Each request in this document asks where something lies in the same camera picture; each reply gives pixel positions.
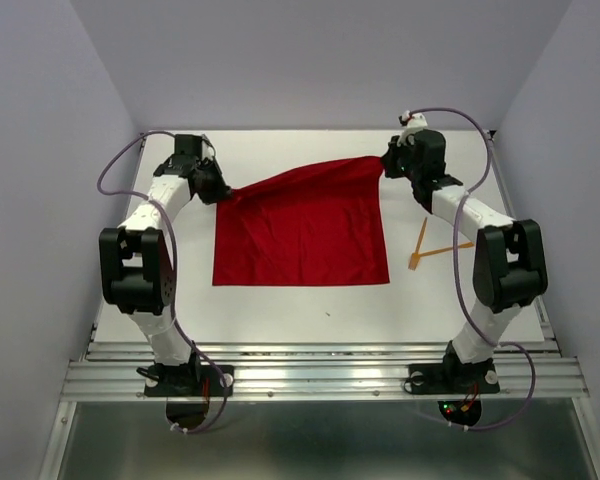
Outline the red cloth napkin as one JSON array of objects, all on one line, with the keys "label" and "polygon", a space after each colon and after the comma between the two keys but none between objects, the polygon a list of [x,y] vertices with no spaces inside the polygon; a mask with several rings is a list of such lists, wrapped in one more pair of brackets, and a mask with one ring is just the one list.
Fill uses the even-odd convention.
[{"label": "red cloth napkin", "polygon": [[390,280],[377,156],[294,168],[216,209],[215,286],[336,287]]}]

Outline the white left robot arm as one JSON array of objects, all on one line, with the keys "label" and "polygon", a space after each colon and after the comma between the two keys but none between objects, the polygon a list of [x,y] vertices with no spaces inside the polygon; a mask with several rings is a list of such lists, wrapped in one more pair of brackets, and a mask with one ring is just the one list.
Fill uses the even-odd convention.
[{"label": "white left robot arm", "polygon": [[172,134],[173,151],[157,165],[148,190],[107,190],[105,174],[96,188],[104,196],[129,196],[139,204],[122,223],[105,228],[98,239],[102,293],[141,331],[154,354],[154,362],[170,368],[168,382],[179,393],[195,392],[203,371],[196,363],[194,341],[177,320],[178,253],[173,222],[195,198],[213,205],[231,197],[216,149],[206,135]]}]

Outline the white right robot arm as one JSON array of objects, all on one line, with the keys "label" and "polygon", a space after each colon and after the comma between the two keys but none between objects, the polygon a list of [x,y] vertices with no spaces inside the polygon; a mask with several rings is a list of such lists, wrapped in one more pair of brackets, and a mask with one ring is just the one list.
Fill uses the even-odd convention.
[{"label": "white right robot arm", "polygon": [[451,341],[455,354],[440,366],[443,384],[462,390],[476,378],[474,364],[492,358],[502,335],[521,311],[548,287],[540,226],[515,220],[474,198],[470,190],[446,173],[446,139],[430,129],[395,135],[382,156],[385,176],[409,181],[414,199],[429,214],[453,227],[458,237],[474,244],[472,285],[476,297],[466,324]]}]

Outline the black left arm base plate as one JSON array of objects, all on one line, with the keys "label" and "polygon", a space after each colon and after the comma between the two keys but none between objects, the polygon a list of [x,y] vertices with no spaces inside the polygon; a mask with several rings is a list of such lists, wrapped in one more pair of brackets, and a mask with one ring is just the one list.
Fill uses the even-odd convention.
[{"label": "black left arm base plate", "polygon": [[224,386],[220,375],[211,365],[201,365],[193,369],[186,364],[152,364],[148,367],[138,367],[136,373],[144,379],[144,395],[149,398],[220,398],[224,395],[230,397],[233,395],[234,367],[221,365],[220,369],[229,380],[228,387]]}]

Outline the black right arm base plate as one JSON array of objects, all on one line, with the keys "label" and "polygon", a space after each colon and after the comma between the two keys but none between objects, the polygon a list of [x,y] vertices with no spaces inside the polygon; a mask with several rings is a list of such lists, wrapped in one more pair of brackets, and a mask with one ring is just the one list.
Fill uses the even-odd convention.
[{"label": "black right arm base plate", "polygon": [[409,364],[403,387],[413,395],[460,395],[474,391],[497,394],[500,384],[492,360],[479,364],[445,366],[440,363]]}]

